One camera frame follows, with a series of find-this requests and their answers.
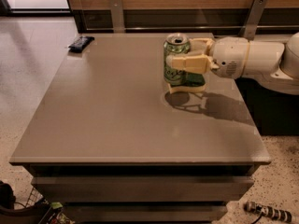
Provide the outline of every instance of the floor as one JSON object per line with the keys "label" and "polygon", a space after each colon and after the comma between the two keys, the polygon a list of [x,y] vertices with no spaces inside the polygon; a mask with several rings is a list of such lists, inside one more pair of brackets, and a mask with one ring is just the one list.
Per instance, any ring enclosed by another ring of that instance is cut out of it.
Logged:
{"label": "floor", "polygon": [[[11,166],[9,157],[77,35],[72,18],[0,17],[0,180],[12,186],[18,202],[27,202],[31,176]],[[254,186],[239,202],[228,203],[229,212],[214,224],[253,222],[257,216],[243,211],[246,201],[299,216],[299,136],[263,136],[263,141],[272,163],[259,168]]]}

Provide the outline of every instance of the wire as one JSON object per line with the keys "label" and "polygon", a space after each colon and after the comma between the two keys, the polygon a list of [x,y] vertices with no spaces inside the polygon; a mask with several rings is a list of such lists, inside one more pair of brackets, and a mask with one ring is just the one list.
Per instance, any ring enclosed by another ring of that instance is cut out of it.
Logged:
{"label": "wire", "polygon": [[255,221],[253,221],[251,224],[255,224],[257,223],[261,218],[262,218],[263,215],[260,215]]}
{"label": "wire", "polygon": [[24,204],[22,204],[22,203],[15,202],[15,204],[21,205],[23,208],[26,208],[26,206]]}

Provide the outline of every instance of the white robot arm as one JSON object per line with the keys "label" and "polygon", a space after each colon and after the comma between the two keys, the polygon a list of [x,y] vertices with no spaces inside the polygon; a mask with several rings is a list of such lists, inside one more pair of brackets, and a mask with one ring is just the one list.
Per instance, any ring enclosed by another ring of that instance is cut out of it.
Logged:
{"label": "white robot arm", "polygon": [[[194,47],[200,40],[192,40]],[[299,33],[286,45],[240,37],[225,37],[212,43],[203,39],[201,42],[206,43],[204,49],[195,48],[188,54],[169,56],[167,64],[197,74],[212,70],[219,77],[248,77],[269,90],[299,94]]]}

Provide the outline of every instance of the table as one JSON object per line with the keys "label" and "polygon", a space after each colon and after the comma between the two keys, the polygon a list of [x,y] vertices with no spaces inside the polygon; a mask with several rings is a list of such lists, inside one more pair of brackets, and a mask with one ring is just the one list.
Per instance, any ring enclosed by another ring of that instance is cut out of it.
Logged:
{"label": "table", "polygon": [[[270,162],[228,78],[170,94],[167,34],[94,34],[69,53],[10,163],[76,222],[212,221]],[[189,34],[211,37],[211,34]]]}

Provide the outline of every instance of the can label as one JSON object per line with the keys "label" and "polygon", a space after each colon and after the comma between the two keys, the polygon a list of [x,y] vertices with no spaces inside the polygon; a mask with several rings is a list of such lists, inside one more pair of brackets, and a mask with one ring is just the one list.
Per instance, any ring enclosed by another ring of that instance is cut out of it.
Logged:
{"label": "can label", "polygon": [[189,38],[182,33],[169,35],[164,42],[164,79],[173,86],[183,85],[186,82],[186,72],[173,69],[166,63],[169,55],[188,53],[190,50]]}

